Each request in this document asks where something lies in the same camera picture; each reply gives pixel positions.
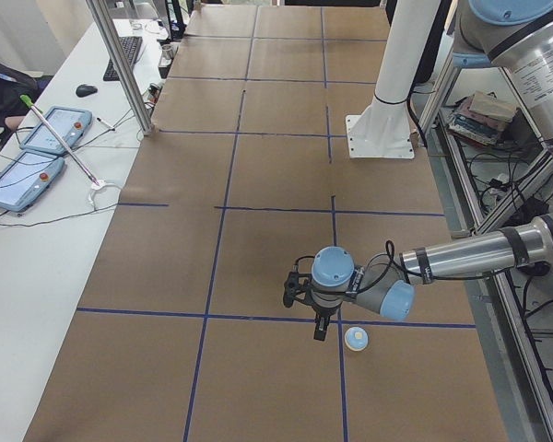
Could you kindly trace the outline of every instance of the round white object with blue center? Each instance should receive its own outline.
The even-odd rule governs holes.
[[[344,343],[353,352],[361,352],[369,343],[369,335],[360,327],[350,327],[344,334]]]

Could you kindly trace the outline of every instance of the brown tile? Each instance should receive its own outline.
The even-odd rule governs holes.
[[[375,85],[328,84],[330,134],[346,135],[347,115],[360,115],[372,102]]]
[[[169,77],[245,78],[251,42],[251,39],[185,37]]]
[[[186,35],[252,37],[254,5],[201,5],[191,15]]]
[[[268,81],[246,84],[241,131],[327,135],[324,85]]]
[[[228,211],[211,312],[312,319],[309,307],[283,307],[283,284],[296,258],[331,245],[332,237],[330,214]]]
[[[254,40],[248,77],[324,81],[322,42]]]
[[[139,148],[122,203],[222,205],[235,135],[152,134]]]
[[[424,149],[414,159],[350,158],[346,138],[332,140],[336,209],[442,214]]]
[[[220,211],[117,207],[79,305],[205,311]]]
[[[365,330],[345,352],[350,440],[508,440],[475,330]]]
[[[395,255],[415,247],[450,241],[444,218],[394,215],[336,215],[338,244],[352,255],[356,264],[385,251],[385,241],[395,244]],[[345,303],[344,320],[386,320],[364,308]],[[438,281],[417,285],[408,322],[473,323],[462,283]]]
[[[260,6],[255,37],[320,39],[322,17],[319,7]]]
[[[325,138],[241,135],[229,205],[329,210],[330,168]]]
[[[169,78],[152,120],[162,131],[235,132],[243,81]]]
[[[387,40],[389,21],[378,7],[325,7],[327,39]]]
[[[182,438],[201,326],[77,312],[24,440]]]
[[[342,442],[337,333],[312,330],[210,320],[189,442]]]
[[[328,81],[376,82],[384,52],[384,41],[327,41]]]

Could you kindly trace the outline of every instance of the electronic equipment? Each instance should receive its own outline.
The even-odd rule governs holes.
[[[143,39],[137,35],[131,35],[128,37],[119,37],[119,40],[121,41],[121,46],[127,57],[127,62],[133,67],[135,63],[137,63],[137,55],[139,54]],[[106,71],[104,71],[102,79],[104,81],[119,81],[119,74],[114,69],[112,60],[109,60],[109,64],[107,65]]]
[[[64,159],[42,152],[23,151],[0,173],[0,207],[23,212],[52,184]]]
[[[53,106],[47,111],[45,118],[57,133],[74,148],[74,145],[92,123],[92,112]],[[43,123],[35,126],[22,141],[20,148],[57,156],[64,155],[66,152],[65,148]]]

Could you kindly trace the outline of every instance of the black computer mouse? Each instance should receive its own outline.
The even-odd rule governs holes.
[[[87,97],[88,95],[96,94],[99,90],[91,85],[80,85],[76,88],[76,95],[79,97]]]

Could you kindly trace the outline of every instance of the tablet screen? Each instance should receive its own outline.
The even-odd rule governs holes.
[[[0,177],[0,202],[12,205],[18,202],[52,162],[53,158],[25,153]]]
[[[55,131],[64,138],[68,132],[74,127],[74,123],[77,122],[82,116],[82,112],[75,110],[56,109],[49,114],[47,121]],[[49,132],[43,124],[33,134],[33,136],[25,141],[26,145],[32,145],[33,147],[43,149],[56,149],[60,146],[59,142],[55,139],[53,134]]]

